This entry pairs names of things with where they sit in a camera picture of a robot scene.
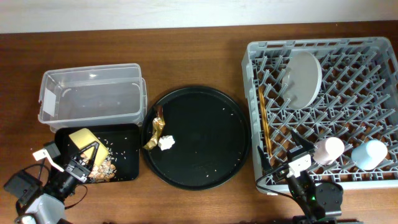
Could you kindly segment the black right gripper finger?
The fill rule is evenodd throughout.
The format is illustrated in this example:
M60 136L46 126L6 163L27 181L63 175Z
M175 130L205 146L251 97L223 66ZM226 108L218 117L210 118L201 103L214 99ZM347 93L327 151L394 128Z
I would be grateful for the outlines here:
M262 175L263 176L269 176L272 174L272 171L274 170L273 167L271 166L268 158L266 157L264 151L262 150L262 147L258 146L257 151L261 160L261 170L262 170Z
M301 137L295 129L290 131L292 139L297 146L301 146L301 150L313 155L315 153L315 145L307 139Z

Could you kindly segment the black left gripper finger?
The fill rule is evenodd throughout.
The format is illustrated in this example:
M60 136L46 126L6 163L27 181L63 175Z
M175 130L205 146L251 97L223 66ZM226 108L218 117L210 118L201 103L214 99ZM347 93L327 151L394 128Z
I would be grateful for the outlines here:
M93 143L93 142L91 142L91 143L88 144L87 146L85 146L85 147L83 147L82 149L80 149L80 151L77 152L76 155L79 155L79 156L80 156L80 155L84 154L86 151L92 149L92 148L90 148L92 143Z
M93 151L91 153L90 160L89 160L88 164L90 165L90 167L92 169L92 168L94 168L94 164L95 164L96 156L97 156L97 153L98 153L98 149L100 148L99 142L93 142L91 144L90 148L92 148Z

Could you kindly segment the yellow bowl with food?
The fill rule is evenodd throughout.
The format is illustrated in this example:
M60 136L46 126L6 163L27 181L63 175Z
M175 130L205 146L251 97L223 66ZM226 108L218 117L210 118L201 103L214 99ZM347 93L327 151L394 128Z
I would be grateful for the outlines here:
M99 143L99 148L95 157L95 165L97 166L100 166L109 154L104 144L88 128L80 129L70 134L69 137L79 150L82 150L93 142Z

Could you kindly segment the pink plastic cup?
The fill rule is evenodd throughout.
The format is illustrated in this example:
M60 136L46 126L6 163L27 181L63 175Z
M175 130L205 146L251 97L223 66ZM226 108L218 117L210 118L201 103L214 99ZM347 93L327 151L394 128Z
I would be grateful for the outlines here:
M313 160L320 165L330 165L344 153L343 141L336 137L326 138L314 144Z

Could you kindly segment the light blue cup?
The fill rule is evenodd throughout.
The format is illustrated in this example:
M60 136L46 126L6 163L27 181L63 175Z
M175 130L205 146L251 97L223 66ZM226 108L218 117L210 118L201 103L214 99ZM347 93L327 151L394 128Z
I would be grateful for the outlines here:
M379 140L370 140L353 149L351 159L362 170L376 168L386 157L387 146Z

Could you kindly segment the grey round plate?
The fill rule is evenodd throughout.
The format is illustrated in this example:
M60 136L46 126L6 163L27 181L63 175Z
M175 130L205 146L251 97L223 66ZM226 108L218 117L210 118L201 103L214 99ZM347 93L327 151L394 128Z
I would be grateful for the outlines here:
M287 64L282 86L282 94L287 106L301 110L310 106L318 96L322 83L322 68L318 59L310 52L299 52Z

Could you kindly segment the gold foil wrapper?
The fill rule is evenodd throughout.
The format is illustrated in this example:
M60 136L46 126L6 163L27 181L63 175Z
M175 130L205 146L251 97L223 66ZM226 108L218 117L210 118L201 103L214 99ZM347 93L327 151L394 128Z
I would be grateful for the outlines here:
M155 107L156 117L152 120L152 136L144 145L144 149L151 150L159 142L159 139L162 135L162 131L165 127L165 119L163 115L163 107L161 105L157 105Z

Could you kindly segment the white tissue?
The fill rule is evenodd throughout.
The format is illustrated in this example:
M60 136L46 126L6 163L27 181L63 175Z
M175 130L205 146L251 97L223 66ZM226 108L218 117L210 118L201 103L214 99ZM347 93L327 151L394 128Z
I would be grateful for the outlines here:
M174 144L175 140L173 136L162 136L157 145L164 151L170 149Z

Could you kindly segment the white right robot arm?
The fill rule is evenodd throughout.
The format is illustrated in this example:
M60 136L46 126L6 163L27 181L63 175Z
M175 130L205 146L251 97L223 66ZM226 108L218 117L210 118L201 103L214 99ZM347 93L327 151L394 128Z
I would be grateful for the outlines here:
M343 187L336 182L314 181L307 172L315 153L314 143L302 138L295 130L290 131L292 139L300 149L287 152L287 160L277 167L266 165L261 156L264 175L256 180L256 187L295 201L302 209L303 216L294 216L293 223L336 223L342 214ZM273 176L275 180L285 180L290 195L260 186L260 181Z

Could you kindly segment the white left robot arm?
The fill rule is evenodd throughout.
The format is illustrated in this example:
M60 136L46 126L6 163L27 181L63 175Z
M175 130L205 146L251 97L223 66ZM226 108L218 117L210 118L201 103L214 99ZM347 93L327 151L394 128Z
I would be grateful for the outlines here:
M36 160L49 160L57 173L43 184L23 168L4 184L4 190L17 198L18 217L14 223L67 223L65 210L72 206L66 206L64 201L88 180L99 148L100 142L93 141L72 154L62 166L53 161L60 155L54 142L34 152Z

